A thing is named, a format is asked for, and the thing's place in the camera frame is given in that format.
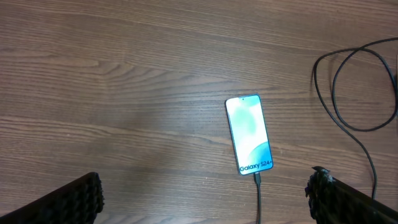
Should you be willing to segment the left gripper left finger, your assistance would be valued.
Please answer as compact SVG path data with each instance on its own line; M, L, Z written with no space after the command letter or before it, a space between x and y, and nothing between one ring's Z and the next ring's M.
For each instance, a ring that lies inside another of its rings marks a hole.
M13 224L92 224L104 207L99 174L89 172L1 217Z

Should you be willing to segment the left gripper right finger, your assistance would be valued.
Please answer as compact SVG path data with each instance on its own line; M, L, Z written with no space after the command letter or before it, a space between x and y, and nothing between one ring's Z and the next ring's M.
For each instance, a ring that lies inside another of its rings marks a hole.
M397 224L397 212L330 175L313 168L305 188L317 224Z

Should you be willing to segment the blue Galaxy smartphone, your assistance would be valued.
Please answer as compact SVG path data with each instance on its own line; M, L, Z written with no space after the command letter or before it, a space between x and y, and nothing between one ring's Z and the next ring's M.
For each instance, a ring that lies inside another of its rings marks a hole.
M225 106L239 174L249 175L273 168L260 96L230 98Z

